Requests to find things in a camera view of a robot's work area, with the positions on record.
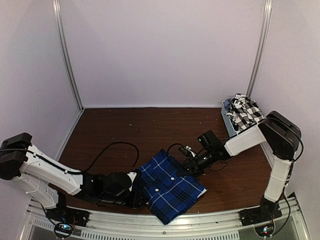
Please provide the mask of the blue plaid long sleeve shirt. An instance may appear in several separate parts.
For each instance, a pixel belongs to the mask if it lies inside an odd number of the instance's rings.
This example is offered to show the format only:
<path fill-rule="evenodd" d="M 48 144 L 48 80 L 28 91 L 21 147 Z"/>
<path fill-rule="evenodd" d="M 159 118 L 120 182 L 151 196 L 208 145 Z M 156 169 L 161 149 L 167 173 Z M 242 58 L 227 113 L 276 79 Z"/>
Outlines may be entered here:
<path fill-rule="evenodd" d="M 180 163 L 164 149 L 139 167 L 141 177 L 136 182 L 148 209 L 168 225 L 186 213 L 207 189 L 193 176 L 177 176 Z"/>

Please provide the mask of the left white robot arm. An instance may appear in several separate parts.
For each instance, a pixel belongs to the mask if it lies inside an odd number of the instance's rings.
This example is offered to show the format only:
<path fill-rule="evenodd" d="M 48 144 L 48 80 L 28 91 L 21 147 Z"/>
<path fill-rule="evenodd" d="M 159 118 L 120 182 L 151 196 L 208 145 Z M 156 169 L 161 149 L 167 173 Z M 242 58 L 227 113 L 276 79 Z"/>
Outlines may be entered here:
<path fill-rule="evenodd" d="M 69 221 L 72 211 L 59 202 L 57 191 L 49 188 L 49 184 L 99 207 L 116 204 L 138 209 L 147 203 L 137 185 L 141 177 L 139 170 L 107 175 L 91 174 L 87 169 L 76 170 L 48 157 L 31 140 L 32 136 L 23 132 L 2 142 L 0 177 L 18 182 L 45 209 L 52 209 L 61 222 Z"/>

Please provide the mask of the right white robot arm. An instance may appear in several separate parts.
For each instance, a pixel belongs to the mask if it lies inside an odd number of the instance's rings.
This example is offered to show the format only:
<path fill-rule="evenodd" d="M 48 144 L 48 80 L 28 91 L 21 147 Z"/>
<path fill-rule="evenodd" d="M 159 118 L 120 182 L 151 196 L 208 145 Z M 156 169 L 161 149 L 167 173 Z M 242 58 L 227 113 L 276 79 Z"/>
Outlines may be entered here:
<path fill-rule="evenodd" d="M 197 140 L 202 146 L 197 153 L 193 153 L 188 146 L 179 149 L 186 157 L 178 169 L 179 177 L 199 176 L 218 161 L 229 160 L 260 146 L 271 166 L 268 184 L 261 199 L 263 205 L 256 210 L 256 216 L 261 221 L 268 220 L 276 212 L 275 204 L 281 199 L 291 179 L 294 163 L 301 157 L 297 152 L 304 151 L 300 128 L 275 110 L 234 136 L 222 139 L 208 130 Z"/>

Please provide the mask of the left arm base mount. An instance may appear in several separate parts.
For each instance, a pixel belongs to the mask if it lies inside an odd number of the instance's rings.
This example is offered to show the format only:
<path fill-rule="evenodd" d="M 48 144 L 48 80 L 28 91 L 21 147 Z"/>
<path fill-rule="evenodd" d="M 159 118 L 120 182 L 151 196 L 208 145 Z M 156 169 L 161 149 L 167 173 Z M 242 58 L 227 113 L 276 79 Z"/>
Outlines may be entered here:
<path fill-rule="evenodd" d="M 79 227 L 87 226 L 90 215 L 86 210 L 68 207 L 67 200 L 64 196 L 59 196 L 56 206 L 47 209 L 46 214 L 51 220 Z"/>

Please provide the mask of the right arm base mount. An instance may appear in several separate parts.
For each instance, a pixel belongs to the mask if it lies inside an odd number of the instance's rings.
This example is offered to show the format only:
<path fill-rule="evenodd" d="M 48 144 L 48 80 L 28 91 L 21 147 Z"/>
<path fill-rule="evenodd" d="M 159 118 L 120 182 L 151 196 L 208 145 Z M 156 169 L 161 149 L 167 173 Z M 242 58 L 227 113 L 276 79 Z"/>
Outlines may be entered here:
<path fill-rule="evenodd" d="M 246 208 L 239 212 L 240 221 L 243 227 L 269 222 L 272 219 L 280 218 L 282 215 L 279 201 L 272 202 L 264 197 L 262 197 L 259 206 Z"/>

